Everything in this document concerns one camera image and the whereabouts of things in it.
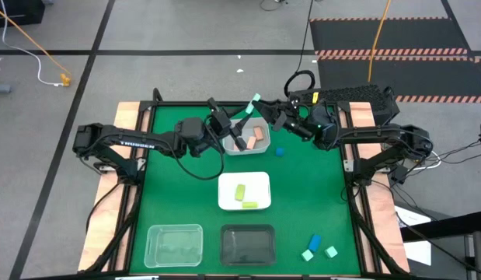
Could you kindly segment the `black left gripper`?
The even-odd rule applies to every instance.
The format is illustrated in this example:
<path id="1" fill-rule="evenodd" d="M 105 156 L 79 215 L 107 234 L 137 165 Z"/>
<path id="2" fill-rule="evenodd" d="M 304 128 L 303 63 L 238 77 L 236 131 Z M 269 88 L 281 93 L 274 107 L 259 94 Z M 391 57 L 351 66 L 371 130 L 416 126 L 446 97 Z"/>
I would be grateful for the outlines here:
<path id="1" fill-rule="evenodd" d="M 230 135 L 239 151 L 246 150 L 247 145 L 242 138 L 242 129 L 231 128 L 231 119 L 237 114 L 245 112 L 246 109 L 247 106 L 244 105 L 241 107 L 225 107 L 224 111 L 212 111 L 204 119 L 204 140 L 221 140 Z"/>

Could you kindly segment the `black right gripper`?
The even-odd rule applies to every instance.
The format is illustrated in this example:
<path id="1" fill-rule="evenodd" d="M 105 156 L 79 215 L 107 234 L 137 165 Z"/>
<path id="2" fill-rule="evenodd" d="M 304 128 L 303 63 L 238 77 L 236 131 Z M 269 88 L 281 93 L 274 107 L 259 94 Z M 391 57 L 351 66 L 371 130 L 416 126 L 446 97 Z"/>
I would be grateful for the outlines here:
<path id="1" fill-rule="evenodd" d="M 276 119 L 273 124 L 273 131 L 284 128 L 301 139 L 311 139 L 314 136 L 314 133 L 305 123 L 305 118 L 300 113 L 301 108 L 308 109 L 306 105 L 288 102 L 283 104 L 280 109 L 281 101 L 279 100 L 257 100 L 253 101 L 252 105 L 264 119 Z"/>

